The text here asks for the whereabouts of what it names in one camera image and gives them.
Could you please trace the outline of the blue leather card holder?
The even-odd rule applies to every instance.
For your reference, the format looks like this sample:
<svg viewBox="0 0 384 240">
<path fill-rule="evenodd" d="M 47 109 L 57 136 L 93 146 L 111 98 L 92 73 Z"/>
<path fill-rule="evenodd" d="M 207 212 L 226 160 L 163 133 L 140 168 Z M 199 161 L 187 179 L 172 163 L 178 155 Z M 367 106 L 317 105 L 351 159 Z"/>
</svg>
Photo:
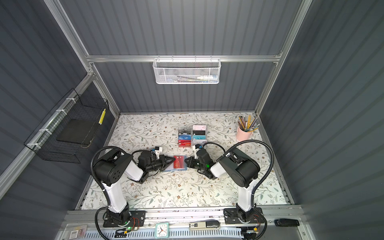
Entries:
<svg viewBox="0 0 384 240">
<path fill-rule="evenodd" d="M 165 172 L 174 172 L 174 171 L 186 171 L 187 170 L 187 164 L 185 163 L 185 159 L 187 156 L 185 155 L 177 155 L 174 156 L 175 161 L 170 164 L 164 171 Z"/>
</svg>

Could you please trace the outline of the red vip card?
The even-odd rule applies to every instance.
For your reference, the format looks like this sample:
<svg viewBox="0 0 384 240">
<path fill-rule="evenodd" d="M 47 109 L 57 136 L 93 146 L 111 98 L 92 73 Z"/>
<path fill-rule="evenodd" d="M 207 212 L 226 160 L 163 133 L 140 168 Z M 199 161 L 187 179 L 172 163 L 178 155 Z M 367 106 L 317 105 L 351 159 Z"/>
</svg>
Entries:
<svg viewBox="0 0 384 240">
<path fill-rule="evenodd" d="M 186 169 L 186 166 L 185 166 L 186 156 L 178 155 L 178 156 L 174 156 L 174 158 L 176 159 L 174 161 L 174 169 L 175 170 L 185 170 Z"/>
<path fill-rule="evenodd" d="M 180 148 L 188 148 L 191 147 L 192 141 L 191 140 L 179 140 L 178 141 Z"/>
</svg>

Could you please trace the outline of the clear acrylic card display stand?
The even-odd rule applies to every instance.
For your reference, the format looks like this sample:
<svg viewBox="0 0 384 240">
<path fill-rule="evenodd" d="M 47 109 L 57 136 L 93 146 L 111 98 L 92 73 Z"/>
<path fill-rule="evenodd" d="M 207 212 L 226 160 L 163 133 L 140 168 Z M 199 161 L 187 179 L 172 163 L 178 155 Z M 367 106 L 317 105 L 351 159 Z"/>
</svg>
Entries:
<svg viewBox="0 0 384 240">
<path fill-rule="evenodd" d="M 192 132 L 191 132 L 191 136 L 192 136 L 192 146 L 196 145 L 196 144 L 200 144 L 201 146 L 207 142 L 207 139 L 206 140 L 193 140 L 193 126 L 184 126 L 184 127 L 178 127 L 179 128 L 188 128 L 188 129 L 191 129 Z"/>
</svg>

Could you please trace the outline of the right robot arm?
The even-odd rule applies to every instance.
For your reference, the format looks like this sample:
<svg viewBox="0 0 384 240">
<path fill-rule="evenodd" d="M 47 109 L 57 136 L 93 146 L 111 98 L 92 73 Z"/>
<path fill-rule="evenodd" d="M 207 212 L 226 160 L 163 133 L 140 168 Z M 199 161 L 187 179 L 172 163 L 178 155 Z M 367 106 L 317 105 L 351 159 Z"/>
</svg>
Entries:
<svg viewBox="0 0 384 240">
<path fill-rule="evenodd" d="M 261 168 L 240 149 L 233 148 L 213 162 L 207 150 L 200 147 L 195 150 L 194 156 L 186 158 L 184 162 L 188 168 L 196 169 L 211 180 L 227 174 L 239 187 L 238 211 L 245 214 L 254 207 L 252 191 Z"/>
</svg>

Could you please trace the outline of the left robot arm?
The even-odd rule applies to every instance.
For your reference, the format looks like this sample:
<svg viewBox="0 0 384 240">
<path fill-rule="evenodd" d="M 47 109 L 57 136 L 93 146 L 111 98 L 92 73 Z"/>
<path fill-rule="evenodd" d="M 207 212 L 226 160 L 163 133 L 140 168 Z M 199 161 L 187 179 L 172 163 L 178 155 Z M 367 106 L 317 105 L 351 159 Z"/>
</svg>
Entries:
<svg viewBox="0 0 384 240">
<path fill-rule="evenodd" d="M 142 184 L 150 172 L 162 172 L 175 162 L 176 158 L 162 154 L 162 148 L 136 150 L 129 154 L 114 146 L 98 150 L 91 160 L 91 175 L 102 189 L 107 200 L 108 210 L 121 215 L 129 210 L 123 195 L 121 178 L 126 175 L 130 180 Z"/>
</svg>

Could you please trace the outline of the red VIP card in stand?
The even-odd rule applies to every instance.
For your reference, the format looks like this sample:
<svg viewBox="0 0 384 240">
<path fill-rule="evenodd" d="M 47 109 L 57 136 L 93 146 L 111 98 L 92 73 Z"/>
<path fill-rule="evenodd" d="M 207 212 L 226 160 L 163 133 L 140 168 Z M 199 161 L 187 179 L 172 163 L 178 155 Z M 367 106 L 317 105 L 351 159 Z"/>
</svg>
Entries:
<svg viewBox="0 0 384 240">
<path fill-rule="evenodd" d="M 180 148 L 188 148 L 191 147 L 192 141 L 191 140 L 179 140 L 178 141 Z"/>
</svg>

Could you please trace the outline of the blue VIP card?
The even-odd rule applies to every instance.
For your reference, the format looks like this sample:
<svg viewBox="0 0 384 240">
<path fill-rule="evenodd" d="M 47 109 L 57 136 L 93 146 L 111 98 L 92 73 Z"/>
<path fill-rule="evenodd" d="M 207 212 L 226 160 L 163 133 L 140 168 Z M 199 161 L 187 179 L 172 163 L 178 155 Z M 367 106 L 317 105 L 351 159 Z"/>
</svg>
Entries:
<svg viewBox="0 0 384 240">
<path fill-rule="evenodd" d="M 191 141 L 192 136 L 191 135 L 178 135 L 178 140 L 180 141 Z"/>
</svg>

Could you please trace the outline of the black card with gold lines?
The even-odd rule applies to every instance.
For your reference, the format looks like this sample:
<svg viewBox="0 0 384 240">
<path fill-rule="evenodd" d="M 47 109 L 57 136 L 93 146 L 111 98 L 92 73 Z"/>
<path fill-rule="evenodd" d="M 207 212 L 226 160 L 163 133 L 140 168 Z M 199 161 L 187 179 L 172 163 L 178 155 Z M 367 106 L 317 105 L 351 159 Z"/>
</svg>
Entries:
<svg viewBox="0 0 384 240">
<path fill-rule="evenodd" d="M 203 136 L 203 135 L 206 135 L 206 131 L 203 131 L 203 130 L 193 130 L 193 135 Z"/>
</svg>

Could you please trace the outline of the pink VIP card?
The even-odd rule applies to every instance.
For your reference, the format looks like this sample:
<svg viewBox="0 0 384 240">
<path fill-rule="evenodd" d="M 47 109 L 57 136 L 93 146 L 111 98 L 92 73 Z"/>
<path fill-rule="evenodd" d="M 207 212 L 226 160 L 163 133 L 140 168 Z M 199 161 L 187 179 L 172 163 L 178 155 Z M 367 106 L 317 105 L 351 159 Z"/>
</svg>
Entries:
<svg viewBox="0 0 384 240">
<path fill-rule="evenodd" d="M 193 131 L 205 131 L 206 129 L 206 125 L 193 125 Z"/>
</svg>

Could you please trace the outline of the pink metal pencil bucket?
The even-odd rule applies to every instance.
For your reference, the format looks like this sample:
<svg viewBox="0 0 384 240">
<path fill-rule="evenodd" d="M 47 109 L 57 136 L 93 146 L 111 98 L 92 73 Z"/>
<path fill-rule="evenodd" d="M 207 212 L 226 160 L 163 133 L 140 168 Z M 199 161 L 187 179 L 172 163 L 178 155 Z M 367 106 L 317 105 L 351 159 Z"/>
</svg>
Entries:
<svg viewBox="0 0 384 240">
<path fill-rule="evenodd" d="M 238 127 L 237 134 L 236 134 L 236 140 L 237 140 L 237 142 L 249 140 L 251 138 L 252 134 L 253 134 L 253 132 L 245 132 L 240 127 Z"/>
</svg>

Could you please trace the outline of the grey black handheld device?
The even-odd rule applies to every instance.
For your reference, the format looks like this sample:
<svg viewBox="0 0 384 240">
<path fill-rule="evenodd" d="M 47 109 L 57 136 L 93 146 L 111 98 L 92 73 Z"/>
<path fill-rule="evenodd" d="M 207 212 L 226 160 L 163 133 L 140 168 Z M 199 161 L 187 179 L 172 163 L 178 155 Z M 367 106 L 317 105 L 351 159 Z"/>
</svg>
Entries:
<svg viewBox="0 0 384 240">
<path fill-rule="evenodd" d="M 221 227 L 221 224 L 217 220 L 189 223 L 190 231 L 218 230 L 220 227 Z"/>
</svg>

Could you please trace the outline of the small white desk clock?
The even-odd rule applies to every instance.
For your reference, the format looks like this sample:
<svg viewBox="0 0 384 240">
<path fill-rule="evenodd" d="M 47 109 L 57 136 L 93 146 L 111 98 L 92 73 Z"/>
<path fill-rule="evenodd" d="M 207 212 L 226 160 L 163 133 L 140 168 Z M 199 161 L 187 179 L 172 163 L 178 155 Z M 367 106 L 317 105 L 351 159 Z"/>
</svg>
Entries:
<svg viewBox="0 0 384 240">
<path fill-rule="evenodd" d="M 155 227 L 155 238 L 156 239 L 165 239 L 169 238 L 170 229 L 169 223 L 158 223 Z"/>
</svg>

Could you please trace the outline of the small label packet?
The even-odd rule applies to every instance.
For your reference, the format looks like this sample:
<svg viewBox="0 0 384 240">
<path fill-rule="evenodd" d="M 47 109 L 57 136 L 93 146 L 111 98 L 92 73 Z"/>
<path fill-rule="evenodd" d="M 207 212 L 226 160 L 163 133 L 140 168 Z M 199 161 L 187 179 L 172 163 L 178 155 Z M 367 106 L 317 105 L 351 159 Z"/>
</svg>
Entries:
<svg viewBox="0 0 384 240">
<path fill-rule="evenodd" d="M 87 233 L 87 225 L 76 226 L 69 232 L 68 240 L 83 239 Z"/>
</svg>

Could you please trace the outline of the black remote device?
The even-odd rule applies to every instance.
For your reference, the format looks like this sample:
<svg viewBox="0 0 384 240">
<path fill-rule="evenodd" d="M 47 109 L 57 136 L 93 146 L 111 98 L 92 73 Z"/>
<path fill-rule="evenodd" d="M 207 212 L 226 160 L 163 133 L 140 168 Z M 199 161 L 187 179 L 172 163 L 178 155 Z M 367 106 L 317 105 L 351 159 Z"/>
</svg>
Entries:
<svg viewBox="0 0 384 240">
<path fill-rule="evenodd" d="M 277 227 L 298 227 L 300 222 L 295 219 L 276 219 L 274 220 Z"/>
</svg>

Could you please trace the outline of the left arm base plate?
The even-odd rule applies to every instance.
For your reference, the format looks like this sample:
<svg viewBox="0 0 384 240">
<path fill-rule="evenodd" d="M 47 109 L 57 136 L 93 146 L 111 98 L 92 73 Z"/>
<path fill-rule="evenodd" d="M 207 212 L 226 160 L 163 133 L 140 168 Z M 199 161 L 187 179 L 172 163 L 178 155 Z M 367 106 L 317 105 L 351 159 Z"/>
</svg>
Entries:
<svg viewBox="0 0 384 240">
<path fill-rule="evenodd" d="M 146 211 L 125 211 L 120 214 L 107 210 L 103 215 L 103 227 L 142 227 L 146 219 Z"/>
</svg>

